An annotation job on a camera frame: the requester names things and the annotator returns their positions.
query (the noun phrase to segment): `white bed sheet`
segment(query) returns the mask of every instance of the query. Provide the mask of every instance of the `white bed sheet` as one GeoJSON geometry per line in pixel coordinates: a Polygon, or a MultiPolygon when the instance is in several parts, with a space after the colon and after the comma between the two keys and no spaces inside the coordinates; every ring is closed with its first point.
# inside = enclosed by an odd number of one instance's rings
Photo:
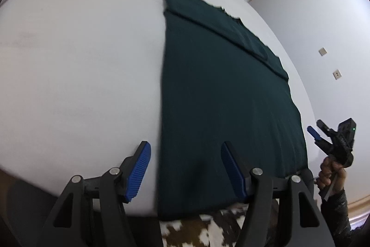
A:
{"type": "MultiPolygon", "coordinates": [[[[280,57],[302,127],[308,96],[273,32],[244,0],[205,0],[240,17],[280,57]]],[[[7,0],[0,6],[0,167],[60,194],[133,154],[152,158],[129,214],[155,214],[164,0],[7,0]]],[[[308,159],[318,149],[308,142],[308,159]]]]}

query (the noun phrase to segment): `black jacket sleeve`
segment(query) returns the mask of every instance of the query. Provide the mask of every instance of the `black jacket sleeve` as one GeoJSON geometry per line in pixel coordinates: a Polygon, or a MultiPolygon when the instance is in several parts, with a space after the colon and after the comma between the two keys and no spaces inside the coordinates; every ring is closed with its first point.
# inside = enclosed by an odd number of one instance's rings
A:
{"type": "Polygon", "coordinates": [[[321,213],[329,226],[336,247],[348,247],[361,228],[351,230],[348,220],[347,198],[345,191],[322,200],[321,213]]]}

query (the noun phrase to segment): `hand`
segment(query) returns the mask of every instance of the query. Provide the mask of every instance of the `hand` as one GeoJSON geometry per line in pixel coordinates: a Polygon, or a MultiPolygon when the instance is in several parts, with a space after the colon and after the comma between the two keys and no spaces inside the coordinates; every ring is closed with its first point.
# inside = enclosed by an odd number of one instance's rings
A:
{"type": "Polygon", "coordinates": [[[334,184],[333,190],[330,196],[335,195],[344,189],[345,178],[347,177],[347,172],[344,170],[343,165],[334,161],[330,157],[326,157],[323,163],[320,165],[321,171],[319,173],[319,178],[316,180],[316,184],[319,189],[322,190],[325,186],[330,185],[330,177],[333,172],[337,172],[337,180],[334,184]]]}

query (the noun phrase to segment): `silver bolt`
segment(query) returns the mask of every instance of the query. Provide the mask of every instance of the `silver bolt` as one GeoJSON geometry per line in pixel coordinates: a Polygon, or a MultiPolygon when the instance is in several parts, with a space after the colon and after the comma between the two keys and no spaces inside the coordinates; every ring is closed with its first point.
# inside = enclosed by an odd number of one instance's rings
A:
{"type": "Polygon", "coordinates": [[[71,179],[71,181],[73,183],[79,183],[81,181],[81,176],[78,176],[78,175],[73,176],[72,179],[71,179]]]}
{"type": "Polygon", "coordinates": [[[292,181],[295,182],[295,183],[299,183],[300,182],[300,177],[297,176],[297,175],[293,175],[292,176],[292,181]]]}
{"type": "Polygon", "coordinates": [[[252,173],[253,173],[253,174],[255,174],[255,175],[260,176],[260,175],[262,175],[263,171],[262,171],[262,169],[260,169],[260,168],[254,168],[254,169],[252,170],[252,173]]]}
{"type": "Polygon", "coordinates": [[[110,173],[111,175],[117,175],[119,172],[120,172],[120,168],[111,168],[111,169],[109,170],[109,173],[110,173]]]}

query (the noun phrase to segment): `dark green cloth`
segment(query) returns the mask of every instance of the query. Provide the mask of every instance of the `dark green cloth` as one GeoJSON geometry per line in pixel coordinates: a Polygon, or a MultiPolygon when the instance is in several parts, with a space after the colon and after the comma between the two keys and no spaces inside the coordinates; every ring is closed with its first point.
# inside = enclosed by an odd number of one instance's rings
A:
{"type": "Polygon", "coordinates": [[[270,175],[307,167],[300,114],[280,59],[240,19],[202,0],[166,0],[158,214],[238,201],[224,141],[270,175]]]}

